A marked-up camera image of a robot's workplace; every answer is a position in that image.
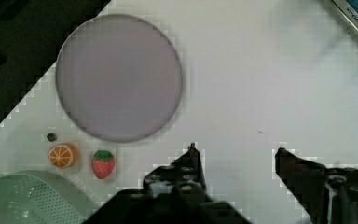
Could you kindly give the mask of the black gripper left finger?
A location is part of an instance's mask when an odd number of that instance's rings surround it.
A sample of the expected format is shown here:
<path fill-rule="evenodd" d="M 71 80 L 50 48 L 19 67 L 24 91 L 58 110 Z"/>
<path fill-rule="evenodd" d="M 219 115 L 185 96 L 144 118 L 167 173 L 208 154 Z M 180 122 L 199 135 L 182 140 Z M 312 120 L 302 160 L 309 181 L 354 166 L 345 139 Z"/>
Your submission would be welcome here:
<path fill-rule="evenodd" d="M 169 165 L 161 165 L 145 176 L 143 189 L 152 195 L 170 193 L 174 186 L 196 185 L 206 190 L 200 152 L 191 143 L 187 152 Z"/>

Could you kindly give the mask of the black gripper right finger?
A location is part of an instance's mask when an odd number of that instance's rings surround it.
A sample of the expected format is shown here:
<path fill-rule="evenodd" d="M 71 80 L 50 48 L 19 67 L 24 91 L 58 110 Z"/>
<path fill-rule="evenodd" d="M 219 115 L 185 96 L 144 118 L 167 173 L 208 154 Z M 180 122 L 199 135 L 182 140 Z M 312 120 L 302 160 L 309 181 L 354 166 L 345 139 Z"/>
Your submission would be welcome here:
<path fill-rule="evenodd" d="M 312 224 L 358 224 L 358 169 L 328 168 L 280 147 L 275 172 Z"/>

